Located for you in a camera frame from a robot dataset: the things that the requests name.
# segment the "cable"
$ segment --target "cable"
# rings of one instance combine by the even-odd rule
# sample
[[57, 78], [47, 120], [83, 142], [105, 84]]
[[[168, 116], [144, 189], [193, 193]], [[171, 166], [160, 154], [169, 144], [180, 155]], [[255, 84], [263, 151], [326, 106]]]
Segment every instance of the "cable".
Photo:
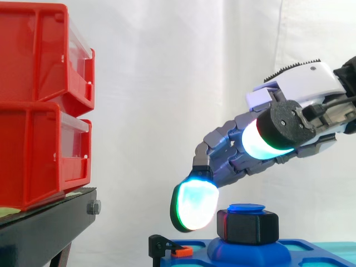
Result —
[[338, 105], [341, 105], [341, 104], [345, 104], [345, 103], [349, 103], [349, 102], [354, 102], [356, 101], [356, 96], [353, 96], [353, 97], [348, 97], [348, 98], [345, 98], [345, 99], [341, 99], [341, 100], [338, 100], [338, 101], [335, 101], [335, 102], [332, 102], [332, 103], [329, 103], [329, 104], [324, 104], [324, 108], [327, 110], [331, 107], [334, 107], [334, 106], [338, 106]]
[[335, 106], [338, 106], [341, 104], [350, 103], [350, 102], [354, 102], [354, 101], [356, 101], [356, 96], [344, 98], [344, 99], [337, 100], [337, 101], [327, 103], [327, 104], [310, 105], [310, 106], [305, 107], [302, 110], [302, 113], [303, 113], [303, 116], [308, 121], [311, 121], [315, 118], [320, 118], [321, 116], [323, 116], [326, 113], [326, 111], [331, 107], [335, 107]]

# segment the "white backdrop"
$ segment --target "white backdrop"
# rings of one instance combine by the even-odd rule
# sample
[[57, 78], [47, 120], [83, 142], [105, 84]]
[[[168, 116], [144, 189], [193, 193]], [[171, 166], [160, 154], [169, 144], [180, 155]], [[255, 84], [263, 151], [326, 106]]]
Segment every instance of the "white backdrop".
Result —
[[[216, 237], [170, 223], [172, 190], [196, 145], [246, 111], [244, 95], [279, 67], [356, 55], [354, 1], [63, 0], [96, 51], [91, 186], [102, 212], [72, 245], [68, 267], [151, 266], [147, 239]], [[220, 209], [255, 202], [282, 238], [356, 239], [356, 136], [220, 190]]]

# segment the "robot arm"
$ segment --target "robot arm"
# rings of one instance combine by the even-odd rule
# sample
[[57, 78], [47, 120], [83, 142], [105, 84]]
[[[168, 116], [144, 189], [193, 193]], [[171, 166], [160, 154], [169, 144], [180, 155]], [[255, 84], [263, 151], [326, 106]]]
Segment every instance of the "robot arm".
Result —
[[173, 225], [184, 232], [210, 221], [207, 214], [215, 212], [218, 190], [206, 189], [207, 183], [217, 188], [232, 184], [275, 163], [315, 155], [336, 142], [337, 132], [355, 132], [355, 67], [356, 57], [334, 71], [319, 60], [298, 63], [248, 93], [249, 112], [210, 132], [197, 146], [192, 171], [172, 197]]

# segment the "red storage bin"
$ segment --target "red storage bin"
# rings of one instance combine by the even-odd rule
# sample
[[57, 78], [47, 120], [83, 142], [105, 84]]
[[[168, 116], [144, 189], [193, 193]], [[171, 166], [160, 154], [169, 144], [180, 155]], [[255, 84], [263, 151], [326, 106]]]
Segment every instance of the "red storage bin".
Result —
[[90, 121], [56, 103], [0, 102], [0, 125], [0, 207], [31, 209], [90, 182]]
[[94, 109], [94, 51], [63, 4], [0, 2], [0, 101]]

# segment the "gear teeth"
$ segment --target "gear teeth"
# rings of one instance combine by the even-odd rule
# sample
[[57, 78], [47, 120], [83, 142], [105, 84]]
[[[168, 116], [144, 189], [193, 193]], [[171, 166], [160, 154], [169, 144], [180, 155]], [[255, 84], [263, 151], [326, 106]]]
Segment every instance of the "gear teeth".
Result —
[[311, 61], [308, 61], [308, 62], [304, 62], [304, 63], [295, 63], [293, 65], [290, 65], [290, 66], [287, 66], [287, 67], [284, 67], [284, 68], [281, 68], [278, 72], [276, 72], [275, 74], [267, 77], [264, 82], [268, 82], [270, 80], [272, 80], [273, 78], [277, 77], [278, 75], [280, 75], [282, 72], [284, 71], [287, 71], [287, 70], [290, 70], [291, 68], [294, 68], [294, 67], [298, 67], [298, 66], [301, 66], [301, 65], [305, 65], [305, 64], [310, 64], [310, 63], [316, 63], [316, 62], [321, 62], [320, 59], [317, 59], [317, 60], [311, 60]]

